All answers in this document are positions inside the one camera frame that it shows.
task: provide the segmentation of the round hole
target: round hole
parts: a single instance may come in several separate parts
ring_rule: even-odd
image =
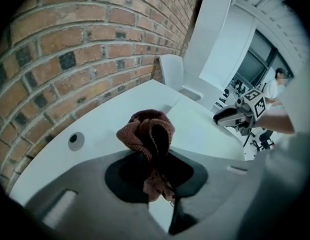
[[[85,137],[81,132],[73,133],[68,139],[68,147],[71,151],[80,150],[85,142]]]
[[[70,139],[69,139],[70,143],[74,143],[76,140],[77,140],[77,135],[76,135],[76,134],[73,134],[73,135],[70,137]]]

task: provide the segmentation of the brick wall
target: brick wall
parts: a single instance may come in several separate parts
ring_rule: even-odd
[[[196,0],[26,0],[0,41],[0,182],[62,130],[179,55]]]

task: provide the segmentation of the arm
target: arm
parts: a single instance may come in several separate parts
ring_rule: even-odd
[[[256,122],[256,127],[266,128],[268,130],[282,133],[294,134],[295,130],[292,122],[286,112],[282,110],[268,110]]]
[[[266,101],[266,104],[273,104],[276,101],[276,99],[275,98],[267,98],[267,97],[265,97],[265,101]]]

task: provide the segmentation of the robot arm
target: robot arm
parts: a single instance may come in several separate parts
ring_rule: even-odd
[[[235,105],[219,110],[213,117],[218,126],[233,127],[243,136],[251,133],[252,127],[266,111],[266,101],[263,93],[256,89],[246,92]]]

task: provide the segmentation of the hand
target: hand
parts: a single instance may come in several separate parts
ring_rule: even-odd
[[[278,98],[276,98],[276,99],[274,100],[274,102],[272,103],[272,105],[273,105],[273,106],[280,106],[280,105],[282,105],[282,102],[281,102]]]

